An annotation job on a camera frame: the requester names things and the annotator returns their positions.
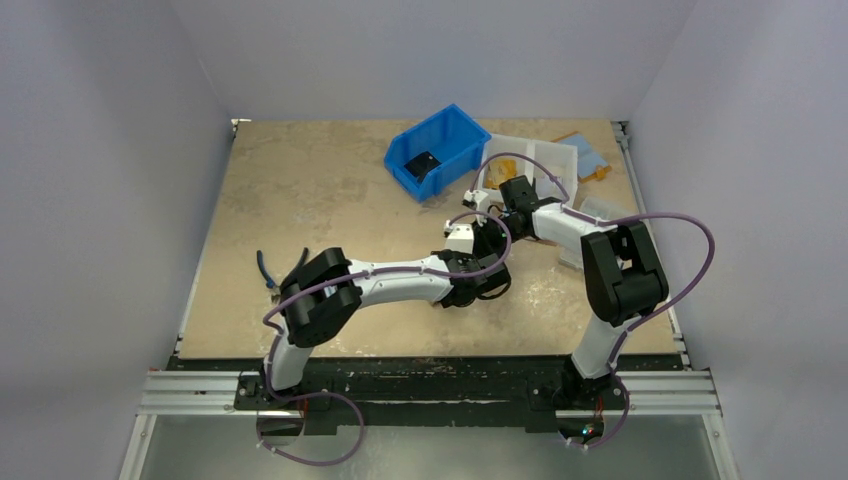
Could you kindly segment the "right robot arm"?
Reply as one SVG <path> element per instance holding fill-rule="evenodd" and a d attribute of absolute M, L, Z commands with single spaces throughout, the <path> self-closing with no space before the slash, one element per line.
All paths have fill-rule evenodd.
<path fill-rule="evenodd" d="M 500 220 L 508 227 L 476 223 L 475 247 L 502 253 L 517 240 L 554 243 L 579 255 L 592 315 L 583 337 L 565 361 L 553 397 L 584 407 L 609 387 L 629 327 L 653 313 L 669 294 L 647 226 L 640 220 L 615 225 L 568 208 L 556 197 L 541 198 L 525 176 L 503 182 Z"/>

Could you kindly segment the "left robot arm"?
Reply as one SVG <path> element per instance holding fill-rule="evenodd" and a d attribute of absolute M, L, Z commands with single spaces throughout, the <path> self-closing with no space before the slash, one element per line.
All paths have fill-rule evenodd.
<path fill-rule="evenodd" d="M 464 308 L 498 298 L 511 282 L 496 253 L 441 250 L 407 262 L 373 263 L 326 249 L 297 264 L 280 286 L 278 305 L 263 318 L 275 337 L 259 395 L 275 409 L 292 405 L 314 348 L 335 338 L 359 310 L 404 301 Z"/>

